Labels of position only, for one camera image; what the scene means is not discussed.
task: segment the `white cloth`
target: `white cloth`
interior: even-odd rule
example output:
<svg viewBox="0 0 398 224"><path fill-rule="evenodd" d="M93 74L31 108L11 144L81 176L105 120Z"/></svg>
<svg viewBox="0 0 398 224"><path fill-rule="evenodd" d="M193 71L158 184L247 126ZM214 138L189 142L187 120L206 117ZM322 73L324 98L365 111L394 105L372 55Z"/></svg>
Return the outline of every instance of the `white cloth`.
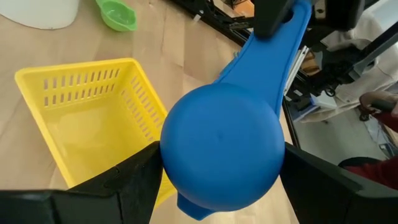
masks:
<svg viewBox="0 0 398 224"><path fill-rule="evenodd" d="M354 45L363 49L376 37L398 21L398 0L380 0L364 11L358 25L349 32L334 32L323 40L329 51ZM322 121L359 105L359 97L369 91L385 90L398 81L398 44L376 59L374 66L353 83L336 89L337 108L320 110L306 115L301 122Z"/></svg>

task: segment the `yellow plastic basket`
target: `yellow plastic basket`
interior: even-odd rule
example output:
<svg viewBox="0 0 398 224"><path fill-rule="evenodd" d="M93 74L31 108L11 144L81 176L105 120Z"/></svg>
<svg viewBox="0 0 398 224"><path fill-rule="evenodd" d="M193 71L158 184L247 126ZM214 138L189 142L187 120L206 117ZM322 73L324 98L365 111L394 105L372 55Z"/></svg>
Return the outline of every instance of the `yellow plastic basket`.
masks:
<svg viewBox="0 0 398 224"><path fill-rule="evenodd" d="M160 139L167 112L132 58L25 68L16 82L69 187ZM175 192L164 172L156 206Z"/></svg>

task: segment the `blue object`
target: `blue object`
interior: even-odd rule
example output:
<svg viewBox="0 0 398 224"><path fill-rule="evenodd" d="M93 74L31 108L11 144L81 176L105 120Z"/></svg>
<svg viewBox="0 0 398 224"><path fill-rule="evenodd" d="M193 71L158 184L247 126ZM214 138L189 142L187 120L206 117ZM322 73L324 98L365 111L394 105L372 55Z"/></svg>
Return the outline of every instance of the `blue object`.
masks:
<svg viewBox="0 0 398 224"><path fill-rule="evenodd" d="M252 204L279 174L283 89L311 5L298 0L293 12L273 38L252 34L219 80L185 95L166 117L164 167L178 190L178 207L197 220Z"/></svg>

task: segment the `hand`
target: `hand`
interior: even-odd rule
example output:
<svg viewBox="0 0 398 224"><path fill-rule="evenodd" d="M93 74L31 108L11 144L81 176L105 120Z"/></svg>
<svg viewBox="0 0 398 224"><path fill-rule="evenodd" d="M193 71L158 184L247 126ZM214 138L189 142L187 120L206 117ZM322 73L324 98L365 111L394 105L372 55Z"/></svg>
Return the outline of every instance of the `hand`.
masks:
<svg viewBox="0 0 398 224"><path fill-rule="evenodd" d="M386 100L395 103L396 106L392 110L391 116L393 118L398 118L398 95L386 91L372 91L363 94L359 98L359 102L361 103L361 105L370 113L374 112L374 108L371 107L371 104L374 100Z"/></svg>

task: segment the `person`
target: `person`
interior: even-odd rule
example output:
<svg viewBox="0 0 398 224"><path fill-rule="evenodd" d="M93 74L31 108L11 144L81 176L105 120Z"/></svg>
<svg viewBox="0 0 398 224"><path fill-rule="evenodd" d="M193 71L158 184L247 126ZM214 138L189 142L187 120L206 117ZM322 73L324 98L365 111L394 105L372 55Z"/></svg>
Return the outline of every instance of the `person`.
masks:
<svg viewBox="0 0 398 224"><path fill-rule="evenodd" d="M391 112L378 111L372 108L374 100L386 100L395 104ZM398 95L386 91L372 91L363 94L359 102L365 111L398 133ZM339 164L340 167L358 174L377 183L398 190L398 156L386 161L379 161L367 157L347 159Z"/></svg>

